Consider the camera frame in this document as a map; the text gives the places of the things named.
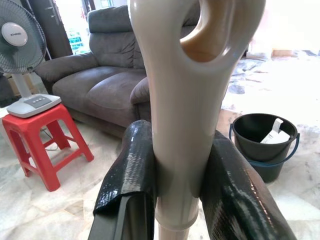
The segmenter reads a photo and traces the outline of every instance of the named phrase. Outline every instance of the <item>tiled floor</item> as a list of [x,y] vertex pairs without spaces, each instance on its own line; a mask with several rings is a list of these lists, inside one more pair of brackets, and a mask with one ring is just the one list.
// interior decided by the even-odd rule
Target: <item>tiled floor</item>
[[[262,112],[282,116],[297,126],[299,149],[268,188],[299,240],[320,239],[319,69],[317,59],[278,59],[233,77],[217,125],[227,136],[237,116]],[[102,179],[117,158],[121,141],[88,125],[77,125],[95,159],[88,163],[79,157],[62,168],[58,172],[61,187],[54,192],[48,192],[37,175],[24,176],[0,137],[1,240],[88,239]],[[57,156],[56,146],[49,148],[53,161],[68,153],[64,150]],[[209,239],[201,209],[188,239]]]

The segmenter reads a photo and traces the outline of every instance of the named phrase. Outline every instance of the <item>electric fan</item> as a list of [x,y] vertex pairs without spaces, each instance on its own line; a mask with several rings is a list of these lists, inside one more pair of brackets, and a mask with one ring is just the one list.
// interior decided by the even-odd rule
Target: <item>electric fan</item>
[[0,0],[0,28],[0,72],[12,74],[21,94],[8,113],[29,118],[59,104],[58,96],[32,95],[22,75],[33,72],[45,56],[46,39],[37,20],[17,3]]

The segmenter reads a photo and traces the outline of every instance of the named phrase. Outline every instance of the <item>black wrapping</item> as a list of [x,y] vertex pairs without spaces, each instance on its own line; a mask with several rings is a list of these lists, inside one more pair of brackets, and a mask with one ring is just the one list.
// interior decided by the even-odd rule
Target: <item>black wrapping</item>
[[211,240],[295,240],[258,173],[216,132],[200,193]]
[[151,123],[132,123],[122,139],[122,150],[104,177],[93,214],[107,214],[122,196],[143,193],[147,199],[149,231],[153,236],[156,206],[156,171]]

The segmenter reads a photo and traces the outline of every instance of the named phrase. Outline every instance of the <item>fan control buttons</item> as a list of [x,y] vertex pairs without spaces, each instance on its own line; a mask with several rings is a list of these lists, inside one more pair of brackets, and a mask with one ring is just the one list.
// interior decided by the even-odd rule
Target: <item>fan control buttons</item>
[[37,109],[43,105],[51,103],[51,100],[45,96],[35,96],[35,97],[32,97],[32,98],[24,101],[24,103],[29,104],[30,106]]

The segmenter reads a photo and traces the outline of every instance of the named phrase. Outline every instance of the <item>grey sofa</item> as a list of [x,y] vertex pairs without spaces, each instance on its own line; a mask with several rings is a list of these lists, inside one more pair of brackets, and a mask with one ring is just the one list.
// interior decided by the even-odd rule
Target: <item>grey sofa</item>
[[[196,4],[184,21],[182,37],[195,27],[199,14]],[[88,24],[91,52],[46,61],[35,72],[74,119],[122,137],[134,121],[151,121],[146,70],[128,7],[91,11]]]

